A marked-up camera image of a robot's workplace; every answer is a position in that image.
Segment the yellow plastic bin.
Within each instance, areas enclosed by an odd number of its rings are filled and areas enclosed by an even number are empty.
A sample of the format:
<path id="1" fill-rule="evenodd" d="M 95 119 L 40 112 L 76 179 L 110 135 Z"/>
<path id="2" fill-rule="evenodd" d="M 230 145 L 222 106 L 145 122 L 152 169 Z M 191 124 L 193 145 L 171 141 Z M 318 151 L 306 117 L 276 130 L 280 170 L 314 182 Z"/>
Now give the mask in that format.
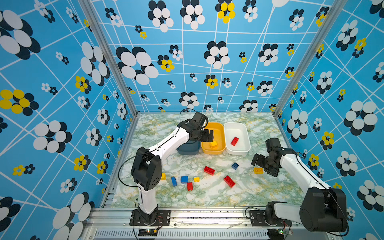
<path id="1" fill-rule="evenodd" d="M 203 153 L 208 155 L 219 155 L 226 149 L 224 126 L 220 123 L 208 123 L 206 129 L 214 131 L 214 141 L 218 143 L 218 147 L 211 149 L 210 143 L 201 142 Z"/>

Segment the dark teal plastic bin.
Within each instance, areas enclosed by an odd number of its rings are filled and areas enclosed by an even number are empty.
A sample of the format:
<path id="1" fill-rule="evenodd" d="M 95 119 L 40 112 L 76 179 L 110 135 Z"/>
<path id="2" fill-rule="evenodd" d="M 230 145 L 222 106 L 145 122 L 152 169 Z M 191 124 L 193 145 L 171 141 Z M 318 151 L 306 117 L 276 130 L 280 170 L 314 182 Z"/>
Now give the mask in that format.
<path id="1" fill-rule="evenodd" d="M 194 156 L 199 153 L 200 147 L 201 147 L 200 141 L 188 141 L 187 143 L 179 146 L 177 148 L 177 151 L 180 155 Z"/>

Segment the white plastic bin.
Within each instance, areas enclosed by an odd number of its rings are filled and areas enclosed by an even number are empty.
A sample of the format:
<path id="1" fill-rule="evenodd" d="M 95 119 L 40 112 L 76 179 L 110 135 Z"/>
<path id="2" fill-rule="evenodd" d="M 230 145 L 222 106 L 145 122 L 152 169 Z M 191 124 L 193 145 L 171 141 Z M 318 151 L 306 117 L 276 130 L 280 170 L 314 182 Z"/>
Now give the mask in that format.
<path id="1" fill-rule="evenodd" d="M 251 150 L 251 143 L 246 125 L 225 123 L 226 152 L 230 155 L 245 156 Z"/>

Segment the small blue lego brick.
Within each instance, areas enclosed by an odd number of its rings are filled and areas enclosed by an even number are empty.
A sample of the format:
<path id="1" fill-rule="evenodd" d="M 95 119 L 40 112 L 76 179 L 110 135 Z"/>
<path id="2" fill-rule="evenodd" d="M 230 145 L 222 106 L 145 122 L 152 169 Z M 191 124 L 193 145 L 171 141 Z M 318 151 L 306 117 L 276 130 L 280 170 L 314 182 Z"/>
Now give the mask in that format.
<path id="1" fill-rule="evenodd" d="M 233 168 L 233 169 L 236 170 L 238 167 L 239 167 L 239 165 L 238 165 L 237 163 L 233 163 L 233 164 L 232 164 L 232 168 Z"/>

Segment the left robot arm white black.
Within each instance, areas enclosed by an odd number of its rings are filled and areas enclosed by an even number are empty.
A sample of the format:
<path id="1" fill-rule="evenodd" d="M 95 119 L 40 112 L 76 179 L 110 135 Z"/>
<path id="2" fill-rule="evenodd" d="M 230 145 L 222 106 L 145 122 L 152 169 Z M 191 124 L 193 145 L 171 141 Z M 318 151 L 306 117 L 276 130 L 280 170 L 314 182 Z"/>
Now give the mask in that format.
<path id="1" fill-rule="evenodd" d="M 137 150 L 131 176 L 139 188 L 139 219 L 152 224 L 158 215 L 155 187 L 162 176 L 162 161 L 188 141 L 208 142 L 214 140 L 214 131 L 206 129 L 208 117 L 195 112 L 193 117 L 180 121 L 175 130 L 165 139 L 149 148 Z"/>

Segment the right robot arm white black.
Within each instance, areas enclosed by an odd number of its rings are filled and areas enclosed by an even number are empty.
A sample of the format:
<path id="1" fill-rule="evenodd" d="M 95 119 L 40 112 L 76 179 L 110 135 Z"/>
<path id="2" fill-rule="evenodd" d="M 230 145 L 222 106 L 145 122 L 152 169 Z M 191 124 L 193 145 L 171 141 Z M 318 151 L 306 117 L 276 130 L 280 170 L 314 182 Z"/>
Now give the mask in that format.
<path id="1" fill-rule="evenodd" d="M 301 224 L 310 232 L 327 232 L 343 236 L 349 232 L 347 198 L 341 189 L 330 187 L 315 175 L 293 149 L 283 148 L 280 140 L 266 140 L 268 156 L 255 154 L 253 166 L 277 177 L 280 169 L 287 171 L 302 189 L 305 197 L 301 205 L 268 202 L 266 222 L 276 225 L 288 220 Z"/>

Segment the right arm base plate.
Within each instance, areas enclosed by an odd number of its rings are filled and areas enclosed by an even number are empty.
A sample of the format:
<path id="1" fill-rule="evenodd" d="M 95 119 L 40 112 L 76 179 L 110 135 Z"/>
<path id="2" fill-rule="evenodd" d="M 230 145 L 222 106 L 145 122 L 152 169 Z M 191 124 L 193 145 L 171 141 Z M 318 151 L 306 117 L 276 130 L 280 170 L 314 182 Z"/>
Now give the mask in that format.
<path id="1" fill-rule="evenodd" d="M 266 214 L 264 210 L 251 210 L 248 213 L 248 217 L 253 227 L 291 227 L 292 222 L 290 220 L 283 220 L 273 217 L 271 214 Z"/>

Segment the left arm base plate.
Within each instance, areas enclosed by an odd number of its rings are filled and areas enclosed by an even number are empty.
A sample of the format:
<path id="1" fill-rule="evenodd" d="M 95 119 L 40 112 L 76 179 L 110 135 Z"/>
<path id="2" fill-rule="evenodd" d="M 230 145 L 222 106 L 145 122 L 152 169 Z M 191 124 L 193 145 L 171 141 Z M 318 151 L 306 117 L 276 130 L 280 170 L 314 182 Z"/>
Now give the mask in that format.
<path id="1" fill-rule="evenodd" d="M 132 211 L 130 226 L 169 226 L 171 220 L 170 210 L 155 210 L 151 214 L 144 213 L 141 209 Z"/>

